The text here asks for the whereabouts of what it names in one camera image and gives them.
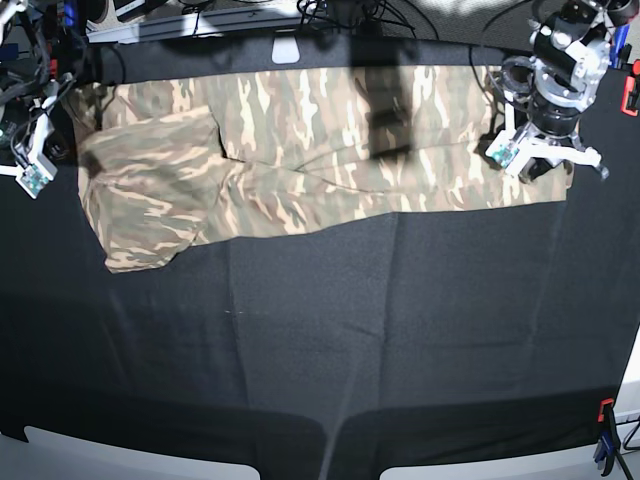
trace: camouflage pants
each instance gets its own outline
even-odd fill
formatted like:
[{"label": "camouflage pants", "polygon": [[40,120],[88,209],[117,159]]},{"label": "camouflage pants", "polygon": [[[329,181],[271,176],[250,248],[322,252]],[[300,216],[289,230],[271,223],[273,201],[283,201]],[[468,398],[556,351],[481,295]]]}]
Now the camouflage pants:
[{"label": "camouflage pants", "polygon": [[86,136],[80,198],[113,272],[387,212],[561,201],[568,185],[562,169],[525,185],[483,159],[493,109],[469,67],[92,85],[67,107]]}]

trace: blue component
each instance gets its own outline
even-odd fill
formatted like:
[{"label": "blue component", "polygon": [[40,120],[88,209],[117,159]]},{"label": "blue component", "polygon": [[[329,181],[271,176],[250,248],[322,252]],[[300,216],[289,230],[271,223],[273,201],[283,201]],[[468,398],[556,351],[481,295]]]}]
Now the blue component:
[{"label": "blue component", "polygon": [[78,23],[78,5],[76,0],[64,2],[64,24],[67,27],[75,27]]},{"label": "blue component", "polygon": [[613,47],[609,54],[609,60],[611,60],[610,64],[612,67],[615,67],[618,64],[618,55],[620,55],[620,50],[622,50],[622,47],[624,47],[624,44],[627,41],[627,35],[629,35],[630,28],[630,25],[620,27],[616,30],[616,33],[613,36]]}]

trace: clamp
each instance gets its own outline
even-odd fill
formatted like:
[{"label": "clamp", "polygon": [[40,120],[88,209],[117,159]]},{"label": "clamp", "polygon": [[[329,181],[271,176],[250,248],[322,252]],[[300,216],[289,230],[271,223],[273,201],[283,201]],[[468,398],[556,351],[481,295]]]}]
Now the clamp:
[{"label": "clamp", "polygon": [[632,117],[638,116],[640,108],[640,60],[633,63],[631,74],[624,84],[624,94],[622,95],[622,105],[620,110]]},{"label": "clamp", "polygon": [[594,460],[598,464],[598,468],[602,469],[603,477],[607,477],[611,474],[613,466],[615,465],[616,460],[618,460],[627,480],[633,480],[633,475],[631,475],[629,467],[620,452],[622,442],[618,436],[616,417],[613,413],[613,403],[614,401],[611,398],[603,400],[600,403],[598,422],[602,424],[602,428],[600,430],[600,439],[598,441]]}]

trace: black fabric surface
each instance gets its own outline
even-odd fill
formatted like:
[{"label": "black fabric surface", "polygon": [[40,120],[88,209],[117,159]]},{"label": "black fabric surface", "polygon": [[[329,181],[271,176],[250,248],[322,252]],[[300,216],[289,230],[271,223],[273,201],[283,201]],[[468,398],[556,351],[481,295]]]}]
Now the black fabric surface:
[{"label": "black fabric surface", "polygon": [[226,73],[320,67],[390,65],[499,65],[494,48],[430,40],[296,35],[300,60],[272,62],[273,35],[180,38],[90,49],[85,82],[137,83]]},{"label": "black fabric surface", "polygon": [[565,203],[236,239],[159,270],[106,271],[73,166],[36,202],[0,178],[0,431],[278,480],[594,443],[640,312],[623,83],[581,125],[611,177],[579,168]]}]

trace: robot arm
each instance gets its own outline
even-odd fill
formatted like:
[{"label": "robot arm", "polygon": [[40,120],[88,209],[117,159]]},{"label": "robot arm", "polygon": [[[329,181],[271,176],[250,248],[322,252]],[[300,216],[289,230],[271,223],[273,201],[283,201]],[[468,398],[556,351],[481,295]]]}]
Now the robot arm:
[{"label": "robot arm", "polygon": [[[511,57],[502,69],[507,99],[507,125],[487,155],[507,173],[533,180],[563,161],[589,165],[602,178],[608,170],[592,148],[580,142],[576,127],[595,102],[609,65],[612,30],[631,22],[640,0],[569,0],[558,13],[535,26],[534,55]],[[529,75],[519,82],[515,68]],[[526,111],[526,122],[516,128],[514,105]]]}]

